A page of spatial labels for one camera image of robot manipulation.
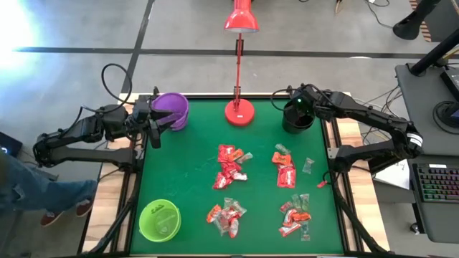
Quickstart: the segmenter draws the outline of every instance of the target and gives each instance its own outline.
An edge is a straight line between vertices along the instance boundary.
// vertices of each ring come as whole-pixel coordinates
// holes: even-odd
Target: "gray floor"
[[[98,107],[114,102],[102,87],[100,70],[109,62],[128,67],[131,54],[68,52],[75,50],[72,48],[85,48],[85,52],[91,52],[90,48],[105,49],[97,50],[102,52],[109,51],[106,48],[132,50],[148,0],[13,2],[0,3],[0,14],[1,10],[11,14],[8,23],[0,23],[6,47],[36,47],[31,51],[49,52],[8,53],[0,49],[0,131],[18,138],[31,153],[38,134],[69,125],[80,105]],[[338,15],[333,13],[334,2],[255,0],[253,12],[260,32],[245,35],[245,49],[328,53],[321,57],[243,57],[242,91],[272,92],[309,82],[369,100],[396,86],[395,65],[416,59],[340,58],[333,57],[334,52],[362,56],[367,52],[426,53],[436,45],[421,36],[414,41],[396,38],[390,29],[376,23],[363,0],[343,1]],[[145,38],[137,43],[144,49],[232,50],[236,35],[222,30],[231,10],[230,0],[156,0]],[[379,18],[387,24],[398,22],[410,12],[408,0],[392,1],[389,7],[377,9]],[[17,31],[9,24],[15,24]],[[141,54],[135,66],[131,64],[135,68],[134,92],[151,92],[153,86],[162,92],[229,92],[235,83],[235,62],[233,56]],[[113,69],[107,78],[113,92],[120,92],[123,75]],[[383,105],[384,101],[374,103]],[[407,115],[402,98],[392,104],[392,109],[398,115]],[[26,154],[21,158],[30,160]],[[75,181],[95,178],[99,167],[95,163],[63,163],[49,172],[59,175],[59,180]],[[381,205],[392,250],[456,257],[459,245],[432,243],[425,236],[408,232],[406,225],[414,221],[410,209],[408,205]],[[67,212],[47,229],[38,226],[42,211],[26,212],[16,219],[14,214],[1,217],[0,229],[13,227],[9,233],[0,232],[0,257],[27,252],[33,257],[74,254],[85,220],[72,213]]]

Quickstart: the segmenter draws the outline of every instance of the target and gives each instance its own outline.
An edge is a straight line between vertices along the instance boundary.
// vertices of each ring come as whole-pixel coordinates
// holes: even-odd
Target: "sneaker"
[[[86,215],[93,208],[93,201],[84,200],[77,203],[77,216],[82,217]]]
[[[43,227],[47,227],[51,224],[53,224],[61,215],[63,212],[55,213],[55,212],[47,212],[43,215],[42,220],[40,221],[40,225]]]

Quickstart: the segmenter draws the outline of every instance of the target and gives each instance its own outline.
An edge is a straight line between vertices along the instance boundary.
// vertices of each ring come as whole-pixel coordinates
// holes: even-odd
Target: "lime green basket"
[[[170,201],[159,199],[149,203],[141,213],[141,234],[156,243],[171,240],[181,225],[179,209]]]

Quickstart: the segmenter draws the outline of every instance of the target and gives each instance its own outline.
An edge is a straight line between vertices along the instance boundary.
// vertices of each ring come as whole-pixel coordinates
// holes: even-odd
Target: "green table surface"
[[[252,100],[256,114],[246,128],[236,128],[224,118],[228,100],[190,100],[188,125],[179,132],[161,136],[161,148],[148,144],[140,196],[133,230],[131,254],[342,254],[336,209],[330,187],[317,188],[327,170],[326,150],[318,119],[298,135],[286,133],[282,113],[269,100]],[[276,100],[278,105],[285,101]],[[292,151],[297,167],[295,188],[277,187],[278,171],[271,162],[275,144]],[[214,190],[219,144],[231,144],[251,152],[253,159],[242,164],[248,181],[235,181],[225,190]],[[306,157],[312,158],[312,174],[301,171]],[[301,241],[301,230],[282,237],[279,228],[284,214],[279,208],[293,194],[310,194],[311,240]],[[247,209],[239,219],[239,233],[231,239],[220,236],[206,222],[223,198],[237,199]],[[181,228],[170,241],[145,239],[138,225],[143,208],[156,199],[172,201],[180,210]]]

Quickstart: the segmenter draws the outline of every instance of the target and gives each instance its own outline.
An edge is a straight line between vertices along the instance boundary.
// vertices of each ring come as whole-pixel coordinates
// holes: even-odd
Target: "red desk lamp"
[[[255,16],[250,11],[251,0],[235,0],[235,10],[228,16],[224,23],[224,29],[239,33],[237,41],[237,72],[235,99],[230,101],[224,109],[224,116],[229,123],[236,126],[246,126],[252,122],[255,116],[255,109],[248,100],[240,98],[240,65],[242,54],[242,33],[258,32],[258,23]]]

